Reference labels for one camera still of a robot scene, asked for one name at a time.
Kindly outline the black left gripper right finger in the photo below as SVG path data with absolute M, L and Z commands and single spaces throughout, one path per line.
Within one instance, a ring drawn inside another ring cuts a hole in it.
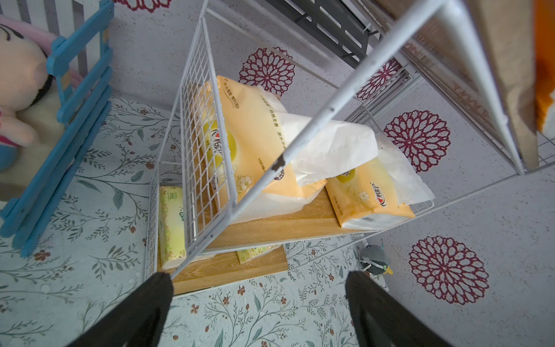
M 360 346 L 451 345 L 362 271 L 348 273 L 345 293 Z

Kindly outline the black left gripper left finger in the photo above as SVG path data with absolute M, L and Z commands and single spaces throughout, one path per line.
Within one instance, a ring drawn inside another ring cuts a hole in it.
M 155 273 L 70 346 L 157 346 L 173 299 L 167 273 Z

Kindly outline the yellow tissue pack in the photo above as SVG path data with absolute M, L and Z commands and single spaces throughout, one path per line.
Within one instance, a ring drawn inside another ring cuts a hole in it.
M 278 97 L 263 88 L 219 76 L 218 95 L 228 140 L 232 171 L 225 177 L 223 143 L 206 82 L 195 95 L 200 117 L 202 154 L 207 159 L 211 195 L 218 207 L 228 202 L 227 186 L 242 200 L 278 156 L 311 121 L 289 114 Z M 322 191 L 328 179 L 355 169 L 378 156 L 374 131 L 367 126 L 330 121 L 285 169 L 242 211 L 235 224 L 301 211 Z
M 325 186 L 341 228 L 382 231 L 415 218 L 435 195 L 403 152 L 384 134 L 377 135 L 378 156 Z

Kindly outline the orange tissue pack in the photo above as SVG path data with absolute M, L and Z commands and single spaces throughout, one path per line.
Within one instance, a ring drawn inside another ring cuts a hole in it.
M 554 139 L 554 1 L 534 1 L 536 120 L 538 131 Z

